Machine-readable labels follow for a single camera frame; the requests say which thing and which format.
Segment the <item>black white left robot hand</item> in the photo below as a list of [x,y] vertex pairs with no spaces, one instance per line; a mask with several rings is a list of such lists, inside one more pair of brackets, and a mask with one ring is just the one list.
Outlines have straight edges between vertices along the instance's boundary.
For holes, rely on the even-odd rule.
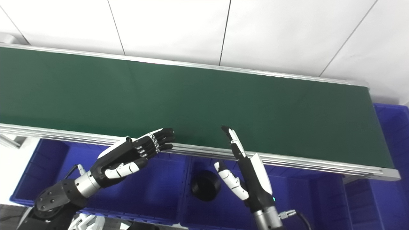
[[137,139],[124,137],[98,156],[90,173],[99,188],[116,185],[144,168],[161,151],[171,150],[174,140],[172,128],[161,128]]

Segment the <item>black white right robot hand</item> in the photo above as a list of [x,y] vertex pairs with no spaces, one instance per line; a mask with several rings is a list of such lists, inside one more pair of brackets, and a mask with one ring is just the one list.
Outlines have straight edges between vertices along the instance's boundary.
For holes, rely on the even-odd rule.
[[235,176],[222,160],[214,164],[220,178],[234,195],[244,201],[251,213],[266,212],[270,207],[275,207],[270,179],[259,154],[248,156],[236,132],[225,125],[221,129],[229,139],[243,179]]

